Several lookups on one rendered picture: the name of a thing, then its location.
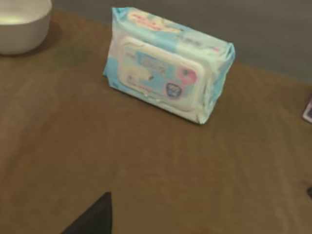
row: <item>gray wall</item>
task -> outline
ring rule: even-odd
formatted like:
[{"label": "gray wall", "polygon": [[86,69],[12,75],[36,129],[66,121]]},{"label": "gray wall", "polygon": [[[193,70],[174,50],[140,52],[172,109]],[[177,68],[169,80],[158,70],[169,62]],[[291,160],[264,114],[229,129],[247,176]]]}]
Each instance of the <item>gray wall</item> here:
[{"label": "gray wall", "polygon": [[312,82],[311,0],[55,0],[58,9],[108,23],[134,6],[234,43],[237,60]]}]

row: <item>pack of baby wipes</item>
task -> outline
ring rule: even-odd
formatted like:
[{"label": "pack of baby wipes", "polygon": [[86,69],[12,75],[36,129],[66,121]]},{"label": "pack of baby wipes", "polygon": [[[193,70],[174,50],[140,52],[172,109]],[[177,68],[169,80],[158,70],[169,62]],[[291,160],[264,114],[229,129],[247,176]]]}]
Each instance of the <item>pack of baby wipes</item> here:
[{"label": "pack of baby wipes", "polygon": [[205,123],[235,58],[231,43],[132,7],[113,8],[111,87]]}]

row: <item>wooden table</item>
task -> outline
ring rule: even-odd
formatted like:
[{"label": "wooden table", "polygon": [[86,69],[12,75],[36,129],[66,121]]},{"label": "wooden table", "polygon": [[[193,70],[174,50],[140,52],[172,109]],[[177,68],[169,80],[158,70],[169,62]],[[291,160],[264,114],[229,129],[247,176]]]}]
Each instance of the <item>wooden table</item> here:
[{"label": "wooden table", "polygon": [[115,234],[312,233],[311,86],[236,63],[197,126],[108,87],[109,27],[52,21],[0,57],[0,233],[60,233],[106,191]]}]

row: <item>dark triangular object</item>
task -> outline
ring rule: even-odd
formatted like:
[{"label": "dark triangular object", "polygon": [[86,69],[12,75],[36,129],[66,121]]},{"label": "dark triangular object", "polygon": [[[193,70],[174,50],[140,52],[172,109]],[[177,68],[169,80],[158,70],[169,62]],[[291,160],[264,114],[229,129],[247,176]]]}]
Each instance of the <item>dark triangular object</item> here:
[{"label": "dark triangular object", "polygon": [[61,234],[111,234],[112,196],[106,193]]}]

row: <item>white bowl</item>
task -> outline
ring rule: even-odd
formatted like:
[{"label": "white bowl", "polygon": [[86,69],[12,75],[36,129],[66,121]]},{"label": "white bowl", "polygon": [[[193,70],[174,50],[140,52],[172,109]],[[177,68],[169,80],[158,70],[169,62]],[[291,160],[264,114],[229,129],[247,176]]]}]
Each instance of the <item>white bowl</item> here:
[{"label": "white bowl", "polygon": [[0,0],[0,54],[31,51],[45,39],[51,0]]}]

